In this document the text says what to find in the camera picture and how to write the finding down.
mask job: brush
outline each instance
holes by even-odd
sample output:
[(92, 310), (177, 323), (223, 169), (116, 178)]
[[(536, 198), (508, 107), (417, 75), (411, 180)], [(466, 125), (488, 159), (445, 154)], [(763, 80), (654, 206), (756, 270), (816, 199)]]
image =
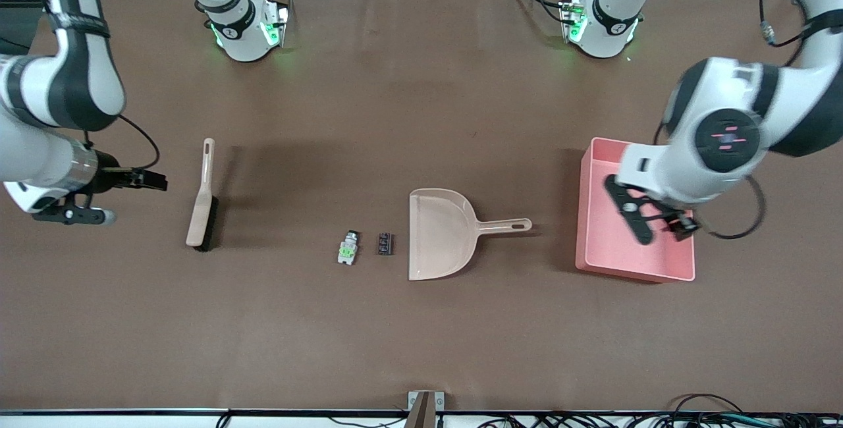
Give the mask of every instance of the brush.
[(213, 139), (205, 139), (202, 146), (202, 184), (199, 185), (199, 194), (196, 194), (190, 229), (187, 230), (187, 245), (199, 252), (211, 250), (213, 225), (219, 208), (219, 200), (211, 193), (214, 145)]

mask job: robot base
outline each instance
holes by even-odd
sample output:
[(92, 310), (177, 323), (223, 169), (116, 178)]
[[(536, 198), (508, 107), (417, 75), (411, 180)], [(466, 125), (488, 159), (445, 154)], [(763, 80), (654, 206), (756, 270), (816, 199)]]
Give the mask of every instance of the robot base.
[(250, 63), (263, 58), (275, 47), (283, 47), (286, 24), (289, 21), (289, 8), (271, 0), (250, 0), (259, 14), (245, 29), (240, 39), (227, 38), (226, 28), (217, 31), (211, 25), (217, 37), (217, 46), (222, 47), (229, 58), (241, 63)]
[(576, 44), (582, 52), (594, 58), (617, 56), (635, 33), (638, 20), (620, 35), (610, 35), (605, 26), (594, 19), (594, 0), (571, 0), (560, 5), (563, 20), (574, 21), (574, 25), (562, 24), (562, 37), (566, 43)]

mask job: pink dustpan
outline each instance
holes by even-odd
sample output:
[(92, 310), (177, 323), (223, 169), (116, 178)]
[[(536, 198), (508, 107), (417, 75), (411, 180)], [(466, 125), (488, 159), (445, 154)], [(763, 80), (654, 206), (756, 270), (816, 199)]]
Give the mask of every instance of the pink dustpan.
[(524, 232), (530, 219), (477, 221), (472, 203), (449, 189), (410, 193), (410, 280), (431, 280), (457, 273), (472, 259), (477, 237)]

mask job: black terminal block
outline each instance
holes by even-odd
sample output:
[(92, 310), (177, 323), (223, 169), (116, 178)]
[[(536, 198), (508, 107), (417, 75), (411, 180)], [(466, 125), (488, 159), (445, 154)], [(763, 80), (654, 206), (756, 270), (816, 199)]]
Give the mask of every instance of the black terminal block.
[(382, 232), (377, 235), (377, 255), (392, 255), (392, 244), (395, 235)]

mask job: pink plastic bin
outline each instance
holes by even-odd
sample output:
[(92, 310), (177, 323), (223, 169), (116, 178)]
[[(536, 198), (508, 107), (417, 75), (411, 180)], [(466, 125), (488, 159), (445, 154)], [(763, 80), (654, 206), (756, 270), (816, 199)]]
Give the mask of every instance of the pink plastic bin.
[[(618, 172), (627, 145), (595, 138), (582, 156), (577, 268), (657, 283), (693, 281), (693, 237), (677, 242), (662, 230), (663, 221), (653, 221), (653, 243), (641, 245), (603, 188), (606, 176)], [(657, 214), (649, 205), (642, 211)]]

